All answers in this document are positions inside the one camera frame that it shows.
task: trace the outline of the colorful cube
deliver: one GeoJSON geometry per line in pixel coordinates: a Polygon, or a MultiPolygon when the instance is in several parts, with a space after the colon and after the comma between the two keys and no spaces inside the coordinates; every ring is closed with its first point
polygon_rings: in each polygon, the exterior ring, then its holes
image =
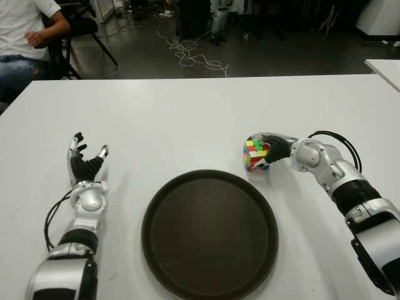
{"type": "Polygon", "coordinates": [[[259,139],[248,140],[244,143],[244,165],[248,171],[255,169],[268,170],[269,164],[265,157],[269,153],[269,144],[259,139]]]}

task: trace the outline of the black cable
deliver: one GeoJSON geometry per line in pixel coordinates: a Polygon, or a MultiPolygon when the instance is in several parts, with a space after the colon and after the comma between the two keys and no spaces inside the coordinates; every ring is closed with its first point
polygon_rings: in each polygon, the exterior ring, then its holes
{"type": "Polygon", "coordinates": [[[51,221],[53,220],[54,215],[56,214],[57,210],[59,209],[61,203],[63,203],[65,200],[69,199],[69,195],[73,190],[70,190],[67,192],[64,197],[60,201],[58,201],[53,207],[50,209],[46,216],[46,220],[44,222],[44,239],[46,240],[46,247],[47,250],[50,251],[52,248],[54,248],[53,244],[50,241],[49,238],[49,226],[51,221]]]}
{"type": "Polygon", "coordinates": [[[349,140],[347,140],[344,136],[341,136],[340,134],[332,132],[332,131],[316,131],[313,134],[310,134],[308,136],[308,138],[312,138],[313,136],[317,136],[320,134],[331,136],[332,138],[337,139],[339,142],[344,144],[347,147],[347,149],[349,150],[349,152],[353,158],[354,166],[360,173],[362,173],[363,165],[361,164],[361,159],[358,155],[356,148],[353,146],[353,144],[351,144],[351,142],[349,142],[349,140]]]}

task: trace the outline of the floor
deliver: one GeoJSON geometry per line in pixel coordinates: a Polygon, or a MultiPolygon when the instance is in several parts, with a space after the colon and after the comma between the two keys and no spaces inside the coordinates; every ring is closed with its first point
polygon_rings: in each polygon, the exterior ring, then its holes
{"type": "MultiPolygon", "coordinates": [[[[209,70],[203,64],[182,67],[169,49],[163,36],[172,39],[173,19],[160,21],[149,16],[146,21],[133,22],[130,15],[112,16],[99,27],[98,36],[119,62],[119,71],[90,36],[72,42],[72,64],[84,79],[150,79],[150,78],[216,78],[223,71],[209,70]]],[[[357,34],[330,32],[289,32],[288,39],[280,41],[272,30],[264,39],[251,36],[243,40],[238,24],[226,29],[227,42],[220,46],[200,39],[191,55],[204,54],[209,61],[229,65],[229,77],[289,76],[322,74],[362,74],[371,70],[364,60],[400,59],[400,48],[382,42],[367,42],[357,34]]]]}

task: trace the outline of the silver robot arm segment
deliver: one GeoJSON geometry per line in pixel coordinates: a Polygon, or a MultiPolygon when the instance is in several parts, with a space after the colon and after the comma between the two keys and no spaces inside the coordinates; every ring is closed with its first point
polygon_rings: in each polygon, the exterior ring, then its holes
{"type": "Polygon", "coordinates": [[[82,134],[76,134],[67,154],[75,217],[33,274],[26,300],[96,298],[98,267],[94,257],[107,206],[107,186],[105,182],[94,182],[94,178],[108,155],[108,147],[103,146],[94,159],[83,161],[81,151],[87,146],[78,146],[82,140],[82,134]]]}
{"type": "Polygon", "coordinates": [[[343,214],[354,235],[351,245],[371,281],[400,299],[400,212],[392,202],[332,145],[272,133],[251,138],[270,144],[268,163],[291,158],[293,169],[314,175],[343,214]]]}

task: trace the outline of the person's hand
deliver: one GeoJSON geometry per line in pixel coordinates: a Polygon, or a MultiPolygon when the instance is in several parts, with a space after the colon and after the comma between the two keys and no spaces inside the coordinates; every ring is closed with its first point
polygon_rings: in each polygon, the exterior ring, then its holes
{"type": "Polygon", "coordinates": [[[29,45],[35,48],[42,45],[46,40],[46,37],[40,31],[28,31],[27,33],[25,33],[24,38],[29,45]]]}

